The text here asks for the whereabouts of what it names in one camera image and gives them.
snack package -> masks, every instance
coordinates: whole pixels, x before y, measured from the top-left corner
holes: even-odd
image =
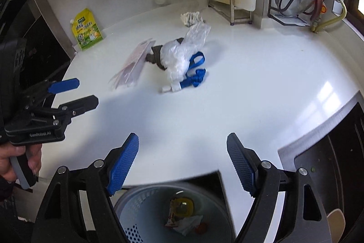
[[[84,9],[72,21],[72,33],[84,51],[102,40],[102,35],[89,9]]]
[[[184,217],[190,217],[193,214],[193,201],[188,198],[174,198],[171,200],[169,207],[169,217],[166,227],[175,228],[179,221]]]

window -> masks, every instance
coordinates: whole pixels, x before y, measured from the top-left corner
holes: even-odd
[[[364,35],[364,0],[345,0],[347,19]]]

trash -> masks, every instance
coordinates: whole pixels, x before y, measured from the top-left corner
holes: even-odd
[[[200,12],[187,12],[185,14],[181,14],[181,20],[187,27],[191,27],[198,22],[203,22]]]
[[[173,229],[181,233],[183,236],[187,236],[190,231],[192,231],[195,227],[199,226],[201,220],[203,219],[202,215],[196,215],[191,217],[185,217],[178,222],[178,226]]]
[[[176,41],[181,44],[183,42],[183,37],[176,39]],[[157,66],[161,70],[166,70],[166,68],[161,63],[161,49],[163,45],[154,46],[152,47],[153,53],[148,53],[145,57],[145,61],[150,62],[151,64],[157,64]]]
[[[71,20],[72,33],[84,51],[102,40],[102,35],[89,9],[84,9]]]
[[[154,44],[155,41],[149,39],[141,42],[134,49],[132,54],[124,63],[123,68],[110,79],[109,83],[112,83],[113,89],[117,89],[120,85],[130,87],[137,83],[145,64],[145,57]]]
[[[208,228],[209,226],[207,223],[200,223],[200,225],[195,228],[195,233],[198,235],[203,235],[207,232]]]
[[[173,228],[176,232],[186,236],[195,227],[199,226],[202,215],[192,216],[194,211],[193,201],[188,198],[174,198],[171,200],[169,217],[166,227]]]
[[[199,22],[190,27],[181,44],[174,40],[161,48],[161,63],[167,68],[166,73],[171,83],[176,84],[185,79],[190,59],[202,49],[210,29],[211,26]]]
[[[195,62],[195,59],[197,57],[202,57],[198,62]],[[200,65],[202,65],[205,62],[205,56],[203,55],[202,52],[197,52],[195,55],[193,55],[190,59],[190,66],[188,68],[189,70],[192,70],[196,67],[199,67]],[[161,89],[162,93],[166,93],[169,91],[172,92],[178,92],[184,88],[187,88],[191,85],[193,85],[194,87],[198,87],[200,85],[200,83],[203,82],[203,78],[205,77],[206,74],[206,69],[197,69],[195,71],[195,74],[190,76],[186,74],[186,78],[185,80],[183,80],[182,82],[175,82],[172,83],[170,85],[164,86]]]

plastic wrap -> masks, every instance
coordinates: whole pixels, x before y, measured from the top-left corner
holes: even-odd
[[[203,22],[200,12],[187,12],[185,14],[181,14],[181,20],[187,27],[191,27],[198,22]]]
[[[185,79],[190,58],[202,49],[210,29],[211,26],[199,22],[190,27],[181,44],[174,40],[163,45],[161,63],[167,68],[167,76],[171,83]]]

yellow pouch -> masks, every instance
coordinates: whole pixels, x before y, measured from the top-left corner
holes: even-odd
[[[77,14],[72,23],[72,33],[84,51],[102,40],[102,35],[89,9]]]
[[[193,214],[193,202],[188,198],[172,200],[173,213],[178,217],[190,217]]]

